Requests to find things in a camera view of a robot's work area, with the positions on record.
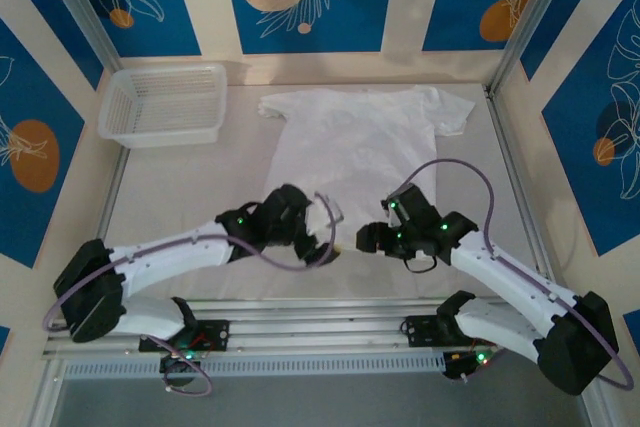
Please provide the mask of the white t-shirt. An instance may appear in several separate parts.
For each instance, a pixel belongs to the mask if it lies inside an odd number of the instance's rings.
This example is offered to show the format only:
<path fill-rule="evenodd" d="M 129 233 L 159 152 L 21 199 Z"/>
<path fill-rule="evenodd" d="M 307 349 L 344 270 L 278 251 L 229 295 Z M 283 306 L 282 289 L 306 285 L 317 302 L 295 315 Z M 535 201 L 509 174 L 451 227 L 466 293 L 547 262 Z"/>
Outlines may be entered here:
<path fill-rule="evenodd" d="M 383 221 L 381 201 L 437 157 L 437 137 L 463 133 L 475 104 L 431 86 L 397 92 L 312 89 L 264 96 L 258 112 L 285 120 L 264 190 L 291 184 L 337 202 L 336 243 Z"/>

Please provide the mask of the white perforated plastic basket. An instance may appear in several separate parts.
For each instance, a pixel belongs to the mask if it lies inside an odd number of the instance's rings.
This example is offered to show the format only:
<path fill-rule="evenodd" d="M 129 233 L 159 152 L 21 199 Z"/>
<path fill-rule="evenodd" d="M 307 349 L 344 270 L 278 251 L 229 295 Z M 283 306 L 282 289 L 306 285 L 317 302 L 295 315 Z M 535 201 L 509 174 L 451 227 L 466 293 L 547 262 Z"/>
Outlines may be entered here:
<path fill-rule="evenodd" d="M 128 149 L 214 143 L 226 100 L 227 75 L 221 64 L 123 69 L 108 82 L 97 131 Z"/>

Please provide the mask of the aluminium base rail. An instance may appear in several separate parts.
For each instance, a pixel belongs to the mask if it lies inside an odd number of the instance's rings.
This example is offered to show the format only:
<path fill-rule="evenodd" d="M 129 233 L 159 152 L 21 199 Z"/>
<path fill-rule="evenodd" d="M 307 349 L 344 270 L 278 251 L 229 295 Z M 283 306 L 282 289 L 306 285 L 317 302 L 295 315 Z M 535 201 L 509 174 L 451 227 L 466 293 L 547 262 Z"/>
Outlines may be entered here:
<path fill-rule="evenodd" d="M 446 298 L 189 300 L 198 320 L 227 320 L 226 355 L 347 354 L 407 352 L 401 322 L 412 315 L 435 314 Z M 75 343 L 60 309 L 45 311 L 43 356 L 47 359 L 134 358 L 139 335 L 109 333 Z"/>

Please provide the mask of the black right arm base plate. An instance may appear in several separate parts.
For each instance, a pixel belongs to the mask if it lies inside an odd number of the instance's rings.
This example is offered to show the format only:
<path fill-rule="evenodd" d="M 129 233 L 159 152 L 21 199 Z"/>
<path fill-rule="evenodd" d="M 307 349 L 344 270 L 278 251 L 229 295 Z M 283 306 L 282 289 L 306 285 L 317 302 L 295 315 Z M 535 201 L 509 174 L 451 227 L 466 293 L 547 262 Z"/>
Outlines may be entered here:
<path fill-rule="evenodd" d="M 441 315 L 407 316 L 400 325 L 410 347 L 492 346 L 484 339 L 462 333 L 452 318 Z"/>

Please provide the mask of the aluminium right table rail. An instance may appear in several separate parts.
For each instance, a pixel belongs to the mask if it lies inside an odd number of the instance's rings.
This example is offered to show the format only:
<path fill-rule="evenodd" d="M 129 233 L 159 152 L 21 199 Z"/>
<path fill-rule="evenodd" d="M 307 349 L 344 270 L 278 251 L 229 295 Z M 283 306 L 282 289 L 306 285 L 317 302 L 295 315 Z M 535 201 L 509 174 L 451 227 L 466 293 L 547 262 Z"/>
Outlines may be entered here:
<path fill-rule="evenodd" d="M 557 258 L 548 247 L 549 236 L 540 222 L 533 197 L 533 184 L 515 131 L 512 129 L 506 104 L 489 85 L 484 87 L 484 91 L 527 240 L 535 259 L 535 266 L 544 277 L 561 286 L 566 286 L 566 281 L 556 263 Z"/>

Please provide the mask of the aluminium table rail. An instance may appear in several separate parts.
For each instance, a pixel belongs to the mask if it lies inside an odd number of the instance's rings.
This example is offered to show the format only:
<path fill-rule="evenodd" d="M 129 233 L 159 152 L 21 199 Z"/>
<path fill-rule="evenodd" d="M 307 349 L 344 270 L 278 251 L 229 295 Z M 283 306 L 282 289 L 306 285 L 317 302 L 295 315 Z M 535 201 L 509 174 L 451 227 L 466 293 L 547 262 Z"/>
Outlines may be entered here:
<path fill-rule="evenodd" d="M 96 237 L 104 239 L 109 228 L 109 224 L 113 215 L 115 203 L 118 197 L 120 186 L 124 177 L 126 164 L 128 162 L 130 150 L 121 147 L 116 164 L 114 167 L 113 175 L 109 183 L 109 188 L 106 193 L 106 199 L 101 211 L 99 223 L 97 226 Z"/>
<path fill-rule="evenodd" d="M 512 129 L 506 104 L 489 85 L 484 87 L 484 91 L 527 240 L 535 259 L 535 266 L 544 277 L 561 286 L 566 286 L 566 281 L 556 263 L 557 258 L 548 247 L 549 236 L 540 222 L 533 197 L 533 184 L 515 131 Z"/>

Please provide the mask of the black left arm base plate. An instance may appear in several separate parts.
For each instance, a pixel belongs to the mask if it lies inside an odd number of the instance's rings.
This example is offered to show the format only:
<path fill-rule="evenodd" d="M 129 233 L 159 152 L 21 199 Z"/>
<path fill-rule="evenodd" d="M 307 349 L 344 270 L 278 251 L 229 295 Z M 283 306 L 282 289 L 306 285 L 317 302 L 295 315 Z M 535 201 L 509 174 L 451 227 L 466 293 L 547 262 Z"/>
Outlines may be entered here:
<path fill-rule="evenodd" d="M 230 337 L 228 320 L 195 320 L 187 322 L 165 343 L 185 353 L 225 352 Z"/>

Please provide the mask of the aluminium left table rail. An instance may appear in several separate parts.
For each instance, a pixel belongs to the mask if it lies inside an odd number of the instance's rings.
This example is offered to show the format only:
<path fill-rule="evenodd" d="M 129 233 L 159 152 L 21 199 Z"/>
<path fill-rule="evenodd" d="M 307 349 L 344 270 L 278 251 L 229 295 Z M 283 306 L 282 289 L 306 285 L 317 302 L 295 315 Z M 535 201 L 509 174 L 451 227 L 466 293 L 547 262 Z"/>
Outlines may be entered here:
<path fill-rule="evenodd" d="M 96 237 L 104 239 L 109 228 L 109 224 L 113 215 L 115 203 L 118 197 L 120 186 L 124 177 L 126 164 L 128 162 L 130 150 L 121 147 L 116 164 L 114 167 L 113 175 L 109 183 L 109 188 L 106 193 L 106 199 L 101 211 L 99 223 L 97 226 Z"/>

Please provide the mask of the aluminium right frame post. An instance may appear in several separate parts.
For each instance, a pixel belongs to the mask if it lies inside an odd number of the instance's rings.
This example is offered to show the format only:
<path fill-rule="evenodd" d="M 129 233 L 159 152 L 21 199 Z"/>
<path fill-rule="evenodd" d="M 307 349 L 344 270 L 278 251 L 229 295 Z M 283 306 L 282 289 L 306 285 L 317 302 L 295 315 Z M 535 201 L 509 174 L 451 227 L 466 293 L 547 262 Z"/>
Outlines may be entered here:
<path fill-rule="evenodd" d="M 520 61 L 552 0 L 528 0 L 511 37 L 506 43 L 498 67 L 486 85 L 486 94 L 494 100 Z"/>

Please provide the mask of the aluminium frame post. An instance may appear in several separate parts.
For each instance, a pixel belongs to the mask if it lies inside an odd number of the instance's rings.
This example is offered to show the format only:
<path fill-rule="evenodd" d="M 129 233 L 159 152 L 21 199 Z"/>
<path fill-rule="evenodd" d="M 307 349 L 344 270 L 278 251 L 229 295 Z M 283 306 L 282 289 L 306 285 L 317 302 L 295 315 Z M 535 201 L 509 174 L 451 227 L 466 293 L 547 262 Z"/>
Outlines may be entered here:
<path fill-rule="evenodd" d="M 520 61 L 552 0 L 528 0 L 511 37 L 506 43 L 498 67 L 486 85 L 486 94 L 494 100 Z"/>
<path fill-rule="evenodd" d="M 62 0 L 103 68 L 123 70 L 121 58 L 89 0 Z"/>

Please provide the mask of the aluminium left frame post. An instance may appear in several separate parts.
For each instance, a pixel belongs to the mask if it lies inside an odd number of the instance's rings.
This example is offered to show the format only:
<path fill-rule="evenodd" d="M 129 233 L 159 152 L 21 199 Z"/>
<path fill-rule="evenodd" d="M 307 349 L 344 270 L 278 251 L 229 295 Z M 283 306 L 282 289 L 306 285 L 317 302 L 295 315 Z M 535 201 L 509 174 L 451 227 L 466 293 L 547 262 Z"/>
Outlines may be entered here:
<path fill-rule="evenodd" d="M 121 58 L 89 0 L 62 0 L 103 68 L 123 70 Z"/>

